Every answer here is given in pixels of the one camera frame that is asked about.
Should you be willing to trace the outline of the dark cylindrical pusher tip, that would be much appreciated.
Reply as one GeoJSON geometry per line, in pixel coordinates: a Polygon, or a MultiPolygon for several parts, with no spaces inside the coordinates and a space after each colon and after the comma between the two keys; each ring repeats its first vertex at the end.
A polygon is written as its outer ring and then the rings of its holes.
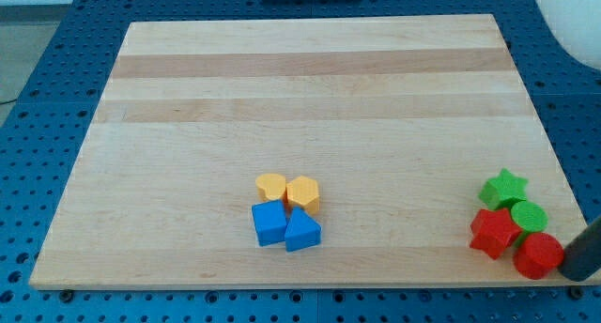
{"type": "Polygon", "coordinates": [[[597,217],[565,247],[558,271],[571,281],[581,282],[599,269],[600,217],[597,217]]]}

